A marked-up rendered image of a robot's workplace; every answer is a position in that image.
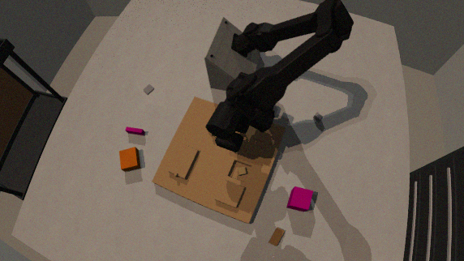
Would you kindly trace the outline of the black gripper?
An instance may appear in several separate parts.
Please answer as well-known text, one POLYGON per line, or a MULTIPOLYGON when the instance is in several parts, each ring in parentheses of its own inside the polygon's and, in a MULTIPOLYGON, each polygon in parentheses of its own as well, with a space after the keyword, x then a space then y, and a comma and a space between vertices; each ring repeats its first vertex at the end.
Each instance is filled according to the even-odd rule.
POLYGON ((215 139, 216 145, 221 147, 221 148, 225 148, 227 150, 230 150, 232 152, 238 152, 241 145, 242 145, 242 143, 243 143, 243 136, 241 136, 238 133, 235 133, 235 131, 245 134, 245 133, 247 133, 247 130, 248 130, 249 126, 250 126, 250 125, 248 125, 248 127, 243 126, 244 120, 245 120, 245 118, 240 119, 240 121, 239 121, 238 125, 236 126, 236 128, 234 130, 234 133, 231 135, 230 139, 224 140, 224 139, 219 139, 218 137, 216 137, 216 139, 215 139))

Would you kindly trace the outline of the small brown rectangular tile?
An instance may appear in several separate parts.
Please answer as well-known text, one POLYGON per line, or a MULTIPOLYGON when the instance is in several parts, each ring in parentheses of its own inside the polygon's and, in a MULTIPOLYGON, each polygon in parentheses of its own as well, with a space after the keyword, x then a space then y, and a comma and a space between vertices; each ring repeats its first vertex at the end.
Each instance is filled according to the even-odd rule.
POLYGON ((269 243, 272 244, 272 245, 275 245, 277 246, 277 244, 279 243, 279 241, 281 240, 281 237, 283 235, 285 231, 282 230, 282 229, 279 229, 278 227, 276 228, 276 230, 274 231, 274 234, 272 235, 269 243))

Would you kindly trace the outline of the magenta rectangular bar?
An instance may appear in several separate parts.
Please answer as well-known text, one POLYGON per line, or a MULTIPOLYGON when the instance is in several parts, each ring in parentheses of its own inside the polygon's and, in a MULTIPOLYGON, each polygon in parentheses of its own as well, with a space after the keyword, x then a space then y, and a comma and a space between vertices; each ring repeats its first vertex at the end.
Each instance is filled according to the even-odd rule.
POLYGON ((133 135, 142 135, 144 136, 144 131, 143 129, 139 129, 139 128, 133 128, 133 127, 129 127, 129 126, 126 126, 126 132, 128 134, 133 134, 133 135))

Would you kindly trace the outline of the magenta block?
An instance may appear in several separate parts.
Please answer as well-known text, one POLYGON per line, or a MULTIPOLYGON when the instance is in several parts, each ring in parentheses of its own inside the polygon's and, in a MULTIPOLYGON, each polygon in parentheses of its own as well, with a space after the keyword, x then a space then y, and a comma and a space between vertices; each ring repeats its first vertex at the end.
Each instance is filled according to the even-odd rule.
POLYGON ((290 193, 287 208, 298 211, 307 211, 311 204, 312 190, 294 187, 290 193))

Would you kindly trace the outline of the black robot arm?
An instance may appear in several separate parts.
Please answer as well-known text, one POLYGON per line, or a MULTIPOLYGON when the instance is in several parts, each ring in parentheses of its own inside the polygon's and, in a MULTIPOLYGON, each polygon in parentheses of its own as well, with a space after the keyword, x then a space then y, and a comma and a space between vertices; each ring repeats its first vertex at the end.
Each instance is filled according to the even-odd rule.
POLYGON ((243 34, 234 33, 231 49, 244 57, 258 49, 273 51, 278 41, 316 33, 271 67, 251 74, 240 72, 226 88, 226 99, 218 104, 206 129, 228 140, 241 118, 243 126, 267 131, 274 119, 273 106, 285 95, 286 87, 350 38, 354 21, 341 0, 325 0, 316 11, 278 24, 250 23, 243 34), (253 106, 251 107, 251 103, 253 106))

